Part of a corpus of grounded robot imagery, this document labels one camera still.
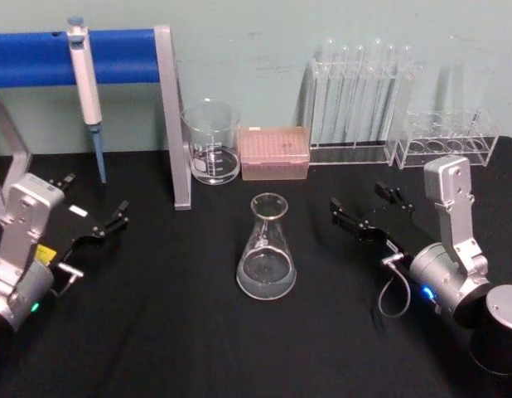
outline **wire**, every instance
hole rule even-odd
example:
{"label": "wire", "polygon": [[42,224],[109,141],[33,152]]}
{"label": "wire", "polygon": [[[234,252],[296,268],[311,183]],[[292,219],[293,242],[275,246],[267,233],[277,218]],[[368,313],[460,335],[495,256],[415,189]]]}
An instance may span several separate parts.
{"label": "wire", "polygon": [[405,279],[405,277],[402,275],[402,273],[396,269],[396,267],[392,266],[389,268],[402,280],[403,284],[405,285],[405,290],[407,290],[407,302],[405,303],[405,307],[403,307],[403,309],[399,313],[391,314],[391,313],[386,313],[383,310],[383,304],[382,304],[383,296],[385,295],[385,292],[387,291],[390,284],[392,284],[392,281],[394,280],[394,277],[392,277],[390,279],[390,281],[387,282],[387,284],[383,287],[383,289],[381,290],[381,293],[379,294],[378,308],[379,308],[379,311],[387,318],[399,318],[407,312],[408,306],[411,304],[411,288],[408,285],[408,281]]}

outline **micropipette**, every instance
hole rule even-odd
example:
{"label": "micropipette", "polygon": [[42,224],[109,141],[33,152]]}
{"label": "micropipette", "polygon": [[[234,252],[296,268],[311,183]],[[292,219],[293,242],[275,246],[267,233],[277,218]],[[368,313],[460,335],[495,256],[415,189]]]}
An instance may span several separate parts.
{"label": "micropipette", "polygon": [[80,94],[83,120],[92,133],[99,178],[107,183],[104,164],[104,150],[101,140],[101,107],[99,105],[98,86],[94,73],[94,62],[90,51],[89,28],[83,26],[82,17],[71,17],[68,23],[72,28],[66,33],[74,67],[75,83]]}

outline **black tablecloth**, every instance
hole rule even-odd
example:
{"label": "black tablecloth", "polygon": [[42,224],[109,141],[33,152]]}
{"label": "black tablecloth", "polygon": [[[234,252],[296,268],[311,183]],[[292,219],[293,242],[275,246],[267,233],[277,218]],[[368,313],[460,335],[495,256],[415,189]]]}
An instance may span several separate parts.
{"label": "black tablecloth", "polygon": [[[192,210],[175,211],[167,153],[109,153],[102,189],[92,154],[37,156],[40,177],[75,172],[67,200],[104,219],[122,199],[131,223],[119,241],[80,250],[85,278],[46,299],[0,346],[0,397],[481,397],[512,396],[467,351],[469,332],[418,297],[398,320],[375,301],[386,280],[375,250],[331,224],[336,196],[361,214],[374,182],[401,187],[418,224],[438,236],[421,168],[312,167],[306,181],[192,185]],[[0,159],[0,170],[4,170]],[[512,283],[512,139],[473,167],[473,226],[490,279]],[[259,302],[234,272],[260,192],[287,198],[283,227],[297,267],[293,290]],[[392,289],[387,305],[403,302]]]}

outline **transparent liquid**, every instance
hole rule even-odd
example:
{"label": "transparent liquid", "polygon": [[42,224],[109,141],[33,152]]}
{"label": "transparent liquid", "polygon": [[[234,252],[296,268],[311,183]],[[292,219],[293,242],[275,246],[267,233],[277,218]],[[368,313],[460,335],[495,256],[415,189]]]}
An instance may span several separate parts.
{"label": "transparent liquid", "polygon": [[295,283],[297,272],[280,249],[264,246],[251,250],[238,268],[239,286],[255,299],[279,299]]}
{"label": "transparent liquid", "polygon": [[239,158],[231,148],[219,146],[194,151],[191,173],[197,181],[220,185],[232,181],[239,174]]}

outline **pipette tips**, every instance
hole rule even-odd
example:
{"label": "pipette tips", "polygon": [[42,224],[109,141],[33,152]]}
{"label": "pipette tips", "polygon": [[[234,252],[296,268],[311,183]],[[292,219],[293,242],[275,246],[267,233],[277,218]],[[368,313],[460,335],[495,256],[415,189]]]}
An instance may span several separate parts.
{"label": "pipette tips", "polygon": [[92,140],[94,142],[94,151],[96,152],[96,160],[98,162],[99,179],[102,184],[106,184],[107,175],[105,173],[104,146],[101,140],[101,125],[96,124],[94,126],[89,126],[89,130],[92,133]]}

